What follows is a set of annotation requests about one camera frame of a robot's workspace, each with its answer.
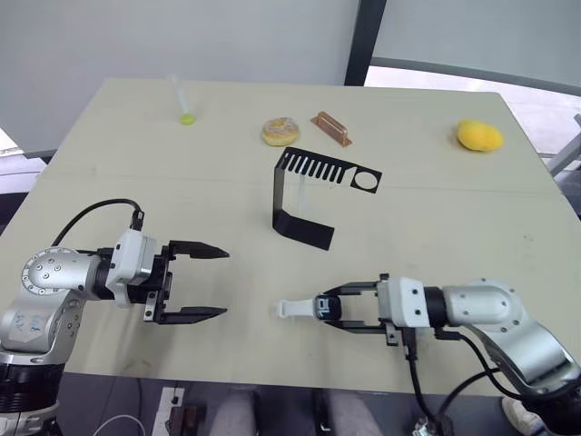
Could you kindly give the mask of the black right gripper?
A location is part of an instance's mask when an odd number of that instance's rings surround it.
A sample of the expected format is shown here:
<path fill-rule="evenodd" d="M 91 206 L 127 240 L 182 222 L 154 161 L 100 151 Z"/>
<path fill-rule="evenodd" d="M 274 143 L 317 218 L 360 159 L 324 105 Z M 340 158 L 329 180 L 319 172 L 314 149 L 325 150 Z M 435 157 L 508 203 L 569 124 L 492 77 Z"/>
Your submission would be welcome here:
<path fill-rule="evenodd" d="M 407 277 L 392 278 L 387 272 L 379 275 L 378 282 L 348 282 L 334 287 L 322 295 L 349 296 L 363 292 L 377 294 L 379 324 L 367 325 L 364 321 L 325 321 L 329 326 L 355 334 L 385 334 L 388 346 L 398 346 L 398 334 L 409 327 L 413 318 L 413 280 Z"/>

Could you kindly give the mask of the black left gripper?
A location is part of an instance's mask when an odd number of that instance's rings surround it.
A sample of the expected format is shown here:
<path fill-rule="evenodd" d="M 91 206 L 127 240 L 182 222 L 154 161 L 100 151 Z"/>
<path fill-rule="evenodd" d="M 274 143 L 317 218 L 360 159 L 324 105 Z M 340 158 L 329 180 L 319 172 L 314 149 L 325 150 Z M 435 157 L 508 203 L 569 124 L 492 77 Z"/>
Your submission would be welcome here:
<path fill-rule="evenodd" d="M 144 305 L 143 321 L 158 324 L 194 324 L 210 320 L 227 312 L 217 307 L 182 307 L 178 312 L 166 312 L 166 301 L 170 297 L 172 272 L 169 264 L 178 255 L 187 255 L 191 259 L 228 258 L 229 253 L 207 243 L 192 241 L 169 241 L 159 254 L 153 257 L 153 267 L 149 279 L 143 283 L 147 295 Z"/>

